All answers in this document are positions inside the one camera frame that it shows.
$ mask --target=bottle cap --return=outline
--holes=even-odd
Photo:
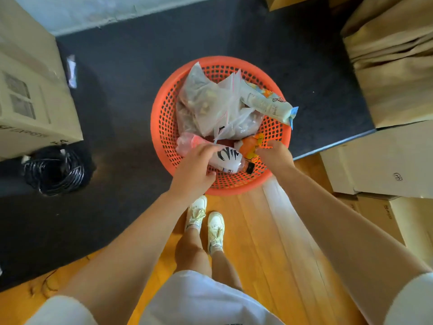
[[[256,166],[255,163],[253,163],[253,162],[248,162],[248,166],[247,166],[245,172],[246,172],[247,174],[252,174],[252,172],[254,171],[254,167],[255,167],[255,166]]]

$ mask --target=black mat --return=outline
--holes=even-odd
[[[97,166],[90,185],[41,197],[0,163],[0,290],[108,244],[168,189],[149,118],[178,67],[229,55],[263,69],[299,106],[289,149],[300,157],[373,129],[327,0],[269,12],[263,0],[209,0],[58,39],[78,60],[72,92]]]

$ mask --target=wall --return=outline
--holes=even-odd
[[[64,35],[203,0],[16,0],[53,35]]]

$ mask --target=orange plastic basket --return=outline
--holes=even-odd
[[[176,153],[176,141],[179,137],[175,116],[177,94],[192,66],[197,61],[200,62],[206,76],[214,82],[218,83],[234,71],[241,69],[244,80],[271,90],[284,98],[275,82],[265,72],[241,59],[212,56],[200,58],[183,65],[176,70],[159,89],[153,103],[150,117],[150,131],[155,151],[162,164],[165,166],[165,169],[167,169],[171,175],[174,174],[183,158]],[[264,146],[266,146],[268,140],[279,140],[283,142],[285,146],[289,146],[291,128],[277,120],[265,116],[258,132],[265,134]],[[245,172],[226,174],[217,171],[216,180],[206,193],[210,195],[240,194],[263,184],[270,176],[271,172],[261,162],[256,164],[252,174],[246,174]]]

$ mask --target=white sneaker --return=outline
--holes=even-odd
[[[207,198],[203,195],[198,197],[198,199],[188,207],[185,230],[187,230],[188,227],[193,226],[198,229],[198,232],[200,232],[201,223],[204,217],[206,217],[206,206]]]
[[[224,218],[219,212],[211,212],[207,221],[207,252],[212,255],[215,251],[223,250],[223,237],[224,237]]]

